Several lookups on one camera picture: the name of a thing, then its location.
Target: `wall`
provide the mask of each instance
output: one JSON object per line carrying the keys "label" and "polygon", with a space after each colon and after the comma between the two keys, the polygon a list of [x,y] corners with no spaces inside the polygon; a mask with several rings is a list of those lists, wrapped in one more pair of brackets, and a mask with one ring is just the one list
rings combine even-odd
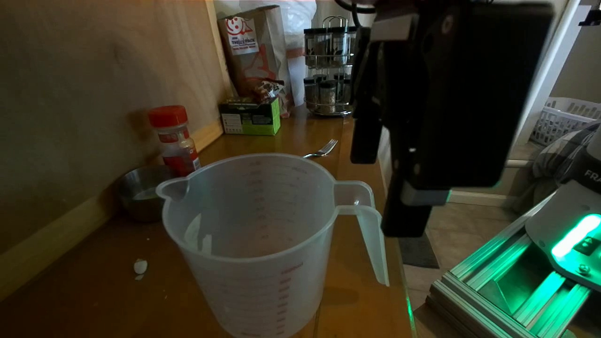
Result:
{"label": "wall", "polygon": [[553,96],[601,104],[601,29],[583,29],[560,74]]}
{"label": "wall", "polygon": [[87,228],[79,215],[47,232],[156,157],[147,110],[183,104],[200,143],[220,136],[231,87],[209,14],[211,0],[0,3],[0,277],[34,235]]}

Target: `jar lid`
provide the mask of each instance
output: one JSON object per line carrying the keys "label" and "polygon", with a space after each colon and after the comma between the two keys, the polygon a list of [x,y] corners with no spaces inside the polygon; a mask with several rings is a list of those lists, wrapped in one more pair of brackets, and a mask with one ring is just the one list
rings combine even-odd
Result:
{"label": "jar lid", "polygon": [[170,128],[188,123],[188,113],[183,106],[166,106],[149,113],[151,126]]}

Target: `countertop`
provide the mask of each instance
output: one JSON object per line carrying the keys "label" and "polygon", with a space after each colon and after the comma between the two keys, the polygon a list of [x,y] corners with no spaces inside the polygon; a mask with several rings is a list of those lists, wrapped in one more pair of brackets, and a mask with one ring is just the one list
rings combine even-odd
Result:
{"label": "countertop", "polygon": [[[305,155],[329,140],[339,147],[316,160],[339,181],[365,181],[384,209],[378,166],[350,162],[354,119],[290,119],[277,138],[222,136],[201,164],[252,153]],[[402,260],[387,239],[391,288],[376,282],[354,219],[339,219],[324,301],[299,337],[414,337]],[[138,280],[132,265],[147,260]],[[162,224],[132,224],[117,215],[40,279],[0,305],[0,337],[228,337],[211,314]]]}

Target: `green light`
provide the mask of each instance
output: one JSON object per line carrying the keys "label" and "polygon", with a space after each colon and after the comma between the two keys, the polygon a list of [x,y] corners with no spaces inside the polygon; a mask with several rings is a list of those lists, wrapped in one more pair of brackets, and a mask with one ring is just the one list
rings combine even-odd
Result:
{"label": "green light", "polygon": [[601,226],[601,215],[583,219],[555,249],[553,256],[564,260],[588,234]]}

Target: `measuring cup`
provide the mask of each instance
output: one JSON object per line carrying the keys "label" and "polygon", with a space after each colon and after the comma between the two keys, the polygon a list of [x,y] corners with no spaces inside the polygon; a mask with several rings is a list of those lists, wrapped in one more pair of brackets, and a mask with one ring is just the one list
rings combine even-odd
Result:
{"label": "measuring cup", "polygon": [[314,162],[230,158],[160,185],[158,196],[170,237],[233,337],[292,337],[314,318],[339,215],[357,217],[376,280],[389,286],[372,190]]}

